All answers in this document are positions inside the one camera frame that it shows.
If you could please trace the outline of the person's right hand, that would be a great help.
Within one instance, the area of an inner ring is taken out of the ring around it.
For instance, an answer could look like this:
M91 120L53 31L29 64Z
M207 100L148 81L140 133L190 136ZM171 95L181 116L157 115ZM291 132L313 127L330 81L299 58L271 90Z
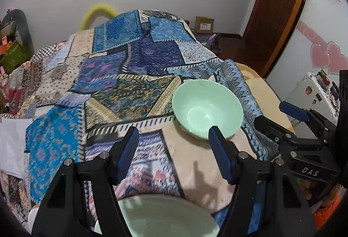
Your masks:
M341 185L339 183L326 183L310 180L302 180L300 188L310 207L320 204L321 206L329 206L340 193Z

